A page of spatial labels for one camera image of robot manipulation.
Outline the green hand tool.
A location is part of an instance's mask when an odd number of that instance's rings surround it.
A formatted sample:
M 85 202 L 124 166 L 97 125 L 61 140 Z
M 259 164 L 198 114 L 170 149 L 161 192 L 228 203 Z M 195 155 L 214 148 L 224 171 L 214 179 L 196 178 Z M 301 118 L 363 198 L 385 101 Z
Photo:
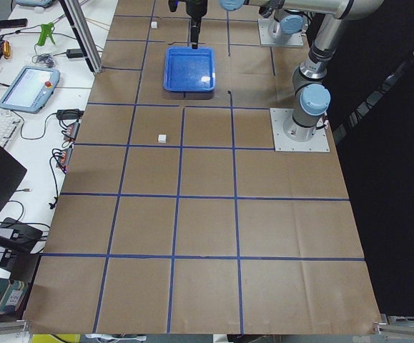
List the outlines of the green hand tool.
M 53 22 L 49 22 L 47 24 L 41 24 L 40 29 L 41 29 L 41 32 L 39 35 L 38 42 L 36 43 L 38 46 L 44 46 L 47 39 L 49 39 L 52 44 L 56 44 L 54 37 L 53 37 L 53 32 L 54 32 Z

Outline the usb hub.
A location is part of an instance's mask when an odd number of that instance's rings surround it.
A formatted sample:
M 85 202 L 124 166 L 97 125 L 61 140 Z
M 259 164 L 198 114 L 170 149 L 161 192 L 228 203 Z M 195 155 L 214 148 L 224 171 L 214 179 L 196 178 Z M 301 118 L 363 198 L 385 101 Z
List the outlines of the usb hub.
M 80 123 L 75 121 L 68 125 L 63 131 L 64 141 L 75 141 L 79 132 Z
M 66 173 L 72 157 L 72 152 L 72 146 L 65 149 L 53 149 L 51 154 L 54 158 L 55 167 Z

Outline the black power adapter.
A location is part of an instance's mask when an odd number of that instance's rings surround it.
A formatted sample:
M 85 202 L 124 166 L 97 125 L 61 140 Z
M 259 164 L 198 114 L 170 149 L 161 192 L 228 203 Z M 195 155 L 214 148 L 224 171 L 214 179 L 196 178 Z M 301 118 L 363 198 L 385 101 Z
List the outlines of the black power adapter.
M 84 57 L 84 53 L 81 49 L 67 49 L 65 54 L 68 59 L 77 59 Z

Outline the white block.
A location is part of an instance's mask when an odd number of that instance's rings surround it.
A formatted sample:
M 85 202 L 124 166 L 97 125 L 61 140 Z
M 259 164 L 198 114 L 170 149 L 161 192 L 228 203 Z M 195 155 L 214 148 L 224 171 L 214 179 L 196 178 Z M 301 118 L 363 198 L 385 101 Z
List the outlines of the white block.
M 166 134 L 159 134 L 158 135 L 158 142 L 165 144 L 167 142 L 167 135 Z

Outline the upper usb hub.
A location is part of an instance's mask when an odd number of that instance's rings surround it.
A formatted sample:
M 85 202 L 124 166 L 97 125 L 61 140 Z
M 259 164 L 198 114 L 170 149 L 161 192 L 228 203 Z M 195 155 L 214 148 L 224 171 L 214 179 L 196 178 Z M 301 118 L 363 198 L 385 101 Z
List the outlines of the upper usb hub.
M 80 123 L 75 121 L 68 125 L 63 131 L 64 141 L 75 141 L 79 132 Z

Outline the black smartphone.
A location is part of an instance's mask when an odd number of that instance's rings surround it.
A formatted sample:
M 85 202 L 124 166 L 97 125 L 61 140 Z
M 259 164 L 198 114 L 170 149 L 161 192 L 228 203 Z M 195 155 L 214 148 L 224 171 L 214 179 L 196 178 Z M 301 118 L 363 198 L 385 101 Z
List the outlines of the black smartphone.
M 28 24 L 27 18 L 22 19 L 4 19 L 0 21 L 0 29 L 24 28 Z

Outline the white keyboard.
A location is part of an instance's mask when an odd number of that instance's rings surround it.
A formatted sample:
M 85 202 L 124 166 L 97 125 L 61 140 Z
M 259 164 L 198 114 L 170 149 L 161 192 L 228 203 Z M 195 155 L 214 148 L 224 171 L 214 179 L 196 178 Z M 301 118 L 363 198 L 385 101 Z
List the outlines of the white keyboard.
M 0 116 L 0 146 L 9 149 L 18 134 L 22 120 L 17 116 Z

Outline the aluminium frame post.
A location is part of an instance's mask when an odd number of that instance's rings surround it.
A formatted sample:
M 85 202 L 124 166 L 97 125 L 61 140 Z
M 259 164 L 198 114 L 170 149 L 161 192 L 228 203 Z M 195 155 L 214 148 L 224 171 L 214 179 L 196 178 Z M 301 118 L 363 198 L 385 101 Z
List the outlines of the aluminium frame post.
M 93 74 L 102 71 L 102 60 L 87 25 L 81 5 L 77 0 L 60 0 L 59 3 L 66 15 L 72 31 L 77 38 L 84 59 Z

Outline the orange black device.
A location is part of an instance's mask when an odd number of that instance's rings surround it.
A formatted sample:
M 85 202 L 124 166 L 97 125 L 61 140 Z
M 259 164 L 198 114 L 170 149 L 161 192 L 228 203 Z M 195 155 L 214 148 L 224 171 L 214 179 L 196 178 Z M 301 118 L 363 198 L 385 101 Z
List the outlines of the orange black device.
M 5 59 L 11 57 L 11 46 L 7 40 L 0 40 L 0 51 Z

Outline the blue plastic tray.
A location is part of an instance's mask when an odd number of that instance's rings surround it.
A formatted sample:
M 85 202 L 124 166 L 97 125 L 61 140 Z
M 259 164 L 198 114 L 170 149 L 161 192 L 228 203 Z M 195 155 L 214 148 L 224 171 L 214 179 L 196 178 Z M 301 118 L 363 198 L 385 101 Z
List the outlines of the blue plastic tray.
M 166 50 L 163 87 L 174 92 L 209 92 L 215 88 L 215 51 L 172 46 Z

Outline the brown paper table cover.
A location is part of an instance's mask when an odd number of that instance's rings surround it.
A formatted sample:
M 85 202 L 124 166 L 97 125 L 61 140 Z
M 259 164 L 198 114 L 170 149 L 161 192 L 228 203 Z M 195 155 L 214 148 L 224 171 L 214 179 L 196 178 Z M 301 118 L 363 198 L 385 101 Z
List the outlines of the brown paper table cover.
M 153 29 L 151 22 L 158 27 Z M 119 1 L 24 313 L 37 334 L 368 334 L 380 318 L 333 144 L 277 152 L 307 47 L 216 1 L 211 93 L 163 86 L 184 9 Z M 158 135 L 166 134 L 165 144 Z

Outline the lower usb hub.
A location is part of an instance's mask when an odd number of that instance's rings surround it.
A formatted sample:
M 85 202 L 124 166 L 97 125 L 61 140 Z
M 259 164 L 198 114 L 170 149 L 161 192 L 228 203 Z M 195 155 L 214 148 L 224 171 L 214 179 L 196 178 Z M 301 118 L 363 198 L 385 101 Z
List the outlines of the lower usb hub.
M 72 146 L 65 149 L 53 149 L 51 154 L 54 158 L 55 167 L 66 173 L 72 157 L 72 152 Z

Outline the blue teach pendant tablet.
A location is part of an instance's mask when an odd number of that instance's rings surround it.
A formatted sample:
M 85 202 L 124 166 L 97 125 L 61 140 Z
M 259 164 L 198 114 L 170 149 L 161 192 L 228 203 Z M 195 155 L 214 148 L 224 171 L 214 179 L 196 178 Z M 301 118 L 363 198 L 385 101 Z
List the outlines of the blue teach pendant tablet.
M 0 108 L 35 114 L 43 108 L 60 80 L 60 71 L 24 66 L 0 99 Z

